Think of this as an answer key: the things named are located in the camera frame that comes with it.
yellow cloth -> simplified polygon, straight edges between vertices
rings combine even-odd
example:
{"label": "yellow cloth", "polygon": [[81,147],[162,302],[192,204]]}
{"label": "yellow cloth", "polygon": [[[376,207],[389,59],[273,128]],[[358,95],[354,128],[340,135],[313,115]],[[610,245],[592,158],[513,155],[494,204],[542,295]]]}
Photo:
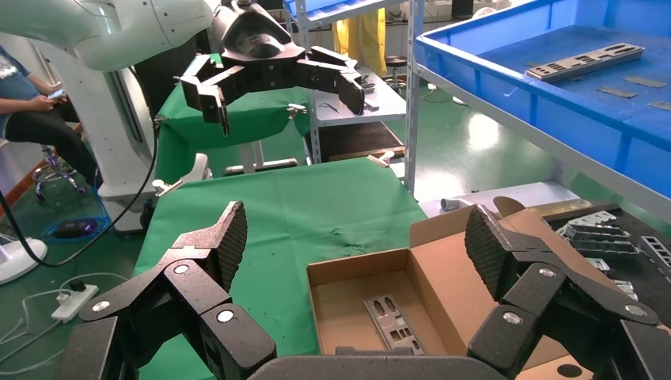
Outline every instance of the yellow cloth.
{"label": "yellow cloth", "polygon": [[333,24],[335,51],[356,59],[375,74],[387,74],[385,65],[385,9]]}

silver screw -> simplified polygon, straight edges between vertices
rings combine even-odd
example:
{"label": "silver screw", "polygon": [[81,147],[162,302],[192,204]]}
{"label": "silver screw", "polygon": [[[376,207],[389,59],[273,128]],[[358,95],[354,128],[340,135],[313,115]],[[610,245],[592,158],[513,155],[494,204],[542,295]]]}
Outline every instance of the silver screw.
{"label": "silver screw", "polygon": [[505,319],[508,323],[512,323],[513,325],[521,325],[522,323],[522,317],[515,313],[511,313],[510,311],[503,313],[503,319]]}
{"label": "silver screw", "polygon": [[188,265],[177,265],[177,267],[175,267],[175,273],[178,275],[186,273],[187,271],[188,271]]}
{"label": "silver screw", "polygon": [[547,268],[541,268],[541,269],[539,269],[538,272],[539,272],[541,275],[545,276],[545,277],[554,277],[554,276],[557,276],[556,273],[554,273],[553,271],[551,271],[550,269],[547,269]]}
{"label": "silver screw", "polygon": [[93,309],[93,311],[98,312],[98,311],[103,311],[103,310],[107,309],[108,306],[109,306],[109,302],[107,302],[107,301],[100,301],[100,302],[98,302],[97,304],[93,305],[93,308],[92,308],[92,309]]}
{"label": "silver screw", "polygon": [[233,319],[233,312],[230,310],[224,310],[217,314],[217,321],[220,321],[221,323],[226,323],[231,319]]}
{"label": "silver screw", "polygon": [[640,307],[636,305],[626,305],[624,307],[629,313],[632,313],[634,315],[637,315],[639,317],[645,317],[646,316],[646,311],[641,309]]}

metal clamp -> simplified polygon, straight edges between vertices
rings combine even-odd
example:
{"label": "metal clamp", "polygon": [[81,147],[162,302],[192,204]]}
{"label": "metal clamp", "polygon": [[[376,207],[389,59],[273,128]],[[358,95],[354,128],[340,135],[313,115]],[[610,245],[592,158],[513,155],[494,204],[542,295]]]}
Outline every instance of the metal clamp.
{"label": "metal clamp", "polygon": [[169,192],[173,192],[184,185],[182,180],[178,180],[174,184],[166,184],[163,180],[152,180],[151,185],[156,189],[156,196],[162,197]]}
{"label": "metal clamp", "polygon": [[286,110],[289,113],[289,120],[296,118],[296,115],[299,113],[308,113],[308,109],[304,105],[289,103],[286,107]]}
{"label": "metal clamp", "polygon": [[363,103],[363,108],[369,109],[370,111],[377,111],[378,109],[380,109],[380,106],[377,105],[377,103],[374,103],[373,101],[366,100]]}

robotic hand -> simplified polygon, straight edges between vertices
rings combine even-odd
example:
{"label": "robotic hand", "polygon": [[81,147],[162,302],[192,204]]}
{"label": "robotic hand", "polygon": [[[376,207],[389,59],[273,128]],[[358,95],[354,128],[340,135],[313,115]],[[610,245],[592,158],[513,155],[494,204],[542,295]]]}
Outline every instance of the robotic hand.
{"label": "robotic hand", "polygon": [[212,34],[222,64],[201,55],[181,77],[187,105],[220,123],[229,134],[226,105],[250,92],[305,87],[337,93],[354,114],[363,113],[364,93],[356,61],[312,47],[305,52],[261,6],[247,0],[223,2],[214,13]]}
{"label": "robotic hand", "polygon": [[247,242],[242,202],[211,227],[181,234],[150,270],[90,300],[63,353],[58,380],[136,380],[159,347],[183,335],[219,380],[512,380],[545,335],[594,380],[659,380],[671,336],[641,302],[571,270],[538,237],[503,228],[478,206],[464,243],[499,302],[467,355],[338,348],[277,357],[272,338],[229,295]]}

green table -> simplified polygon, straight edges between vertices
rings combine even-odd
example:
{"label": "green table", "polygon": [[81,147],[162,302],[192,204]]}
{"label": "green table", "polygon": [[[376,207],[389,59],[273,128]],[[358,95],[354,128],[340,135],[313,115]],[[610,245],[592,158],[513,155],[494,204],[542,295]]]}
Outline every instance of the green table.
{"label": "green table", "polygon": [[[135,267],[154,266],[183,232],[214,224],[245,203],[248,241],[231,295],[277,343],[279,355],[319,351],[307,264],[408,246],[424,214],[396,179],[365,158],[187,184],[161,197]],[[196,380],[211,373],[178,336],[141,378]]]}
{"label": "green table", "polygon": [[[189,108],[178,84],[158,112],[167,118],[161,124],[156,160],[156,178],[173,183],[191,171],[195,154],[201,150],[252,143],[284,130],[289,103],[309,106],[305,90],[299,87],[248,93],[227,107],[231,133],[224,137],[216,123],[205,123],[203,114]],[[294,119],[303,136],[310,129],[309,114]]]}

